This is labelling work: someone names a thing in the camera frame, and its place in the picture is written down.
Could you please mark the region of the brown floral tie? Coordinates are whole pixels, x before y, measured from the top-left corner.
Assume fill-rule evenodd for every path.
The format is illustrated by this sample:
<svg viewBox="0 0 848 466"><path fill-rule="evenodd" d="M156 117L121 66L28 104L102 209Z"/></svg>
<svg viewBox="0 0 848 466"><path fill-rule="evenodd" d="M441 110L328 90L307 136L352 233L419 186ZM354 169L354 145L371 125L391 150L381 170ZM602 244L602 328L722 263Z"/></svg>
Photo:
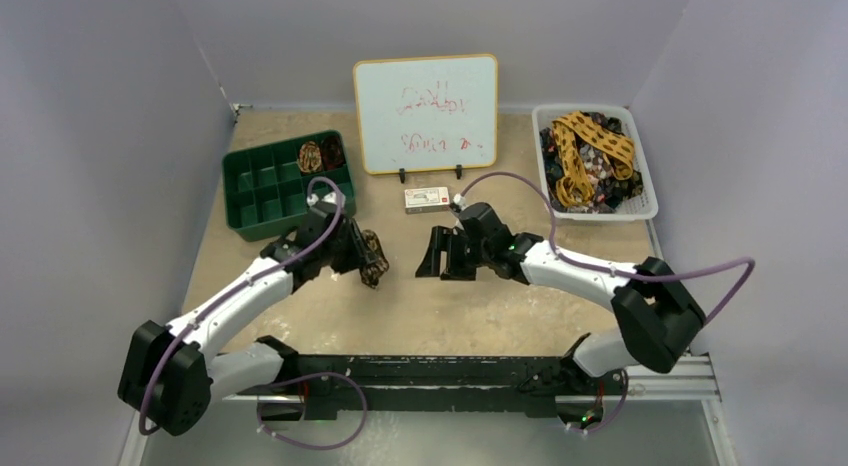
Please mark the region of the brown floral tie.
<svg viewBox="0 0 848 466"><path fill-rule="evenodd" d="M361 233L366 250L364 262L359 267L360 279L365 286L376 289L390 264L377 233L370 229L362 230Z"/></svg>

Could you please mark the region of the small white cardboard box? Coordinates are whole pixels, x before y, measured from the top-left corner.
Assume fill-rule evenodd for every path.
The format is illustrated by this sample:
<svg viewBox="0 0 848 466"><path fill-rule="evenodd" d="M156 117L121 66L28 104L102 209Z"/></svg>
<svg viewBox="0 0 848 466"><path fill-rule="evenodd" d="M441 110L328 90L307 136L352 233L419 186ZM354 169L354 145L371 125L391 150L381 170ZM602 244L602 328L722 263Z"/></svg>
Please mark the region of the small white cardboard box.
<svg viewBox="0 0 848 466"><path fill-rule="evenodd" d="M404 210L407 214L446 211L449 204L449 190L444 186L404 190Z"/></svg>

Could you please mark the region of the green compartment tray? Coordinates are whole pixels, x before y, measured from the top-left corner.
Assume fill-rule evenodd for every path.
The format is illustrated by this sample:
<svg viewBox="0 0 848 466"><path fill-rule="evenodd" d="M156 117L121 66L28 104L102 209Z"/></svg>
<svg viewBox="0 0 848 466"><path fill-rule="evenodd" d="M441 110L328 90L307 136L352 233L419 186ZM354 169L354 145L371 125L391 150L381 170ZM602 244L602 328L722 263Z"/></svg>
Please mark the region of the green compartment tray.
<svg viewBox="0 0 848 466"><path fill-rule="evenodd" d="M319 145L329 135L324 130L228 153L222 159L222 180L227 226L247 242L277 237L297 226L308 206L308 185L327 177L345 196L345 211L357 211L355 186L344 142L346 164L341 168L303 175L297 166L298 151L307 141Z"/></svg>

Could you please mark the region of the white plastic basket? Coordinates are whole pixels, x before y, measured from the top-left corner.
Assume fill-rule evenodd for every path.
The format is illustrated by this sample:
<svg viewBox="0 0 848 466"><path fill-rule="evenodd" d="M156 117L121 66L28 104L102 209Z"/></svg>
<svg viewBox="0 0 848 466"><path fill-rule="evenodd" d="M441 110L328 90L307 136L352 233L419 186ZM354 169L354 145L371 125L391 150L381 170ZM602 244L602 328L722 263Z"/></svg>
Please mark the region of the white plastic basket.
<svg viewBox="0 0 848 466"><path fill-rule="evenodd" d="M658 200L631 112L601 104L543 104L532 112L542 192L554 217L649 220Z"/></svg>

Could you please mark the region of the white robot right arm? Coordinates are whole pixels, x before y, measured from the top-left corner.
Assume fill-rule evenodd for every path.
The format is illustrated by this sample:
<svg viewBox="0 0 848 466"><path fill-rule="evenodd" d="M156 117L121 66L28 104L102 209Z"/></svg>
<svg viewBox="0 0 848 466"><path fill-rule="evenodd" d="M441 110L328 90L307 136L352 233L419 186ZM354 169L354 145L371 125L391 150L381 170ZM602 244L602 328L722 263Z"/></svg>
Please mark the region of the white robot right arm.
<svg viewBox="0 0 848 466"><path fill-rule="evenodd" d="M513 233L480 202L457 212L458 224L431 230L415 275L473 281L486 267L498 277L552 288L609 310L615 328L582 336L562 359L561 378L576 393L633 365L668 373L707 323L703 309L670 267L656 257L616 263L557 246L540 235Z"/></svg>

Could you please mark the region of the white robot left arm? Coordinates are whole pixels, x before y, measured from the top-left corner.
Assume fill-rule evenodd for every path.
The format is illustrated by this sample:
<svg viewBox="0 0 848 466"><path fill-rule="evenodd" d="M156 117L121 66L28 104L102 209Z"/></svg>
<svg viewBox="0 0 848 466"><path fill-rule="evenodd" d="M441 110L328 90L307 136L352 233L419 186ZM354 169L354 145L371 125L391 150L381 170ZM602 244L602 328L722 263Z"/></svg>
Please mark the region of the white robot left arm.
<svg viewBox="0 0 848 466"><path fill-rule="evenodd" d="M370 288L388 269L378 235L360 228L332 198L312 205L298 226L264 246L236 280L201 306L165 325L140 325L117 390L138 412L140 434L181 435L212 401L253 386L275 395L292 391L298 368L285 359L282 343L261 339L240 354L222 349L325 267L338 274L356 270Z"/></svg>

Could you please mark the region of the rolled yellow patterned tie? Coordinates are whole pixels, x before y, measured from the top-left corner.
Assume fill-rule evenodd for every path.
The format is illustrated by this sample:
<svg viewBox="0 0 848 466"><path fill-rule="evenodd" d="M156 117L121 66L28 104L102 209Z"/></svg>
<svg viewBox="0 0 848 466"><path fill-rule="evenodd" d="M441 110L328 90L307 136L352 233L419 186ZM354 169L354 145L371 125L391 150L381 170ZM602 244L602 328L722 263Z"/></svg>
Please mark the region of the rolled yellow patterned tie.
<svg viewBox="0 0 848 466"><path fill-rule="evenodd" d="M315 174L323 170L323 157L317 142L307 141L301 145L297 166L303 175Z"/></svg>

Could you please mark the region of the rolled dark red tie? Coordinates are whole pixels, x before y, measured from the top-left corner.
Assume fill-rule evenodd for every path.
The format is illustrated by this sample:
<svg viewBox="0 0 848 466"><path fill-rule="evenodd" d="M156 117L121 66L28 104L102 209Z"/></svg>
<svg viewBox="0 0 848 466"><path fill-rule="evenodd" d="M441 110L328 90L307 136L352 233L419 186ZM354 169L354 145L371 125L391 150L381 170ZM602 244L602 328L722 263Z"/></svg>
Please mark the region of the rolled dark red tie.
<svg viewBox="0 0 848 466"><path fill-rule="evenodd" d="M332 171L346 164L342 138L338 134L326 136L319 145L323 168Z"/></svg>

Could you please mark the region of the whiteboard with yellow frame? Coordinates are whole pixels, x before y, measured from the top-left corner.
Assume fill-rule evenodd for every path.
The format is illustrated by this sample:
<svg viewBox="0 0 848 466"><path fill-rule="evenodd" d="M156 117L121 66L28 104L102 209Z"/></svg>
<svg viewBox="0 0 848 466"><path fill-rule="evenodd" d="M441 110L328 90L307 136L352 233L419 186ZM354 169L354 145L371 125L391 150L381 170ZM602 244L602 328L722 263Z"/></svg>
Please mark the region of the whiteboard with yellow frame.
<svg viewBox="0 0 848 466"><path fill-rule="evenodd" d="M494 55L364 60L352 74L366 173L461 176L496 162L499 64Z"/></svg>

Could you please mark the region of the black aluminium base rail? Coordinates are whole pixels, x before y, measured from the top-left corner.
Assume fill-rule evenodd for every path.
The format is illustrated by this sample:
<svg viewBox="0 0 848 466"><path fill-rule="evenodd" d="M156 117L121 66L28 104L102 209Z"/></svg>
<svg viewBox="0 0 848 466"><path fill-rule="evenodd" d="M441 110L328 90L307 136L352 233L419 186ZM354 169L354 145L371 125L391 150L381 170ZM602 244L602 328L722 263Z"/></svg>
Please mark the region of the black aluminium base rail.
<svg viewBox="0 0 848 466"><path fill-rule="evenodd" d="M121 394L180 435L224 399L290 403L309 420L343 411L521 413L593 428L621 401L712 400L718 387L703 357L683 358L668 374L636 366L593 379L559 356L321 355L254 344L211 360L180 351L162 371L148 361Z"/></svg>

